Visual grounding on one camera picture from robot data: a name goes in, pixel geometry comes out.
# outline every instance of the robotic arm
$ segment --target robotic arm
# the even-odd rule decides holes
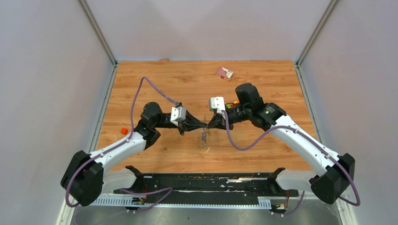
[[[206,127],[226,129],[229,133],[234,123],[250,120],[254,126],[265,131],[264,135],[270,132],[285,142],[314,169],[314,171],[303,172],[278,168],[268,178],[271,190],[312,191],[322,201],[334,203],[350,183],[341,168],[333,161],[342,165],[353,179],[354,158],[347,153],[341,156],[316,141],[302,130],[283,109],[274,103],[264,103],[252,84],[239,85],[235,91],[239,103],[234,104],[233,107],[225,105],[223,97],[210,98],[209,108],[214,112],[214,116],[208,124],[193,117],[181,103],[172,107],[171,113],[163,113],[156,102],[146,104],[141,120],[134,128],[132,135],[129,134],[106,148],[90,154],[83,151],[77,152],[61,180],[61,186],[67,189],[78,168],[91,160],[83,170],[77,173],[69,191],[82,206],[87,206],[100,194],[121,188],[134,188],[138,179],[143,178],[143,174],[133,166],[127,166],[115,172],[109,170],[129,156],[152,146],[160,137],[156,128],[175,128],[178,129],[180,135],[184,135],[186,131]],[[321,154],[314,143],[327,154]],[[247,148],[240,148],[233,143],[239,150],[249,149],[254,144]]]

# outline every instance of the gray wall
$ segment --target gray wall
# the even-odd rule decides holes
[[[118,60],[296,60],[329,0],[88,0]]]
[[[302,66],[324,143],[356,159],[360,225],[396,224],[398,1],[342,0]]]
[[[1,224],[55,224],[111,70],[76,0],[0,1]]]

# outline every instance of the small box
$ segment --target small box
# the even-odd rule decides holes
[[[220,67],[215,75],[219,78],[226,80],[226,81],[230,81],[233,74],[234,74],[233,71],[226,69],[224,67]]]

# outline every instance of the wood grain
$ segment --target wood grain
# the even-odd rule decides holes
[[[235,72],[231,81],[215,76],[218,68]],[[124,137],[122,127],[131,130],[130,108],[142,76],[147,76],[160,90],[180,101],[196,118],[207,121],[213,113],[208,109],[210,97],[223,96],[226,102],[237,100],[235,88],[242,83],[255,85],[266,102],[283,108],[303,129],[314,136],[314,129],[301,92],[300,84],[290,60],[240,61],[161,61],[121,62],[103,123],[98,149]],[[163,112],[170,112],[172,104],[144,81],[134,107],[137,124],[144,105],[157,102]],[[212,130],[207,138],[208,152],[199,149],[200,130],[180,136],[174,129],[159,129],[161,137],[155,145],[118,164],[114,170],[133,165],[142,172],[273,172],[278,167],[291,170],[310,170],[310,166],[271,135],[247,151],[238,151],[230,144],[226,131]],[[236,124],[232,130],[238,146],[251,144],[262,130],[249,121]]]

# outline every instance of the colorful object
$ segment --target colorful object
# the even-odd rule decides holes
[[[233,71],[231,71],[227,68],[224,68],[224,67],[220,67],[215,75],[219,78],[226,80],[226,81],[230,81],[233,74],[234,74]]]
[[[127,135],[129,133],[129,130],[123,127],[120,133]]]

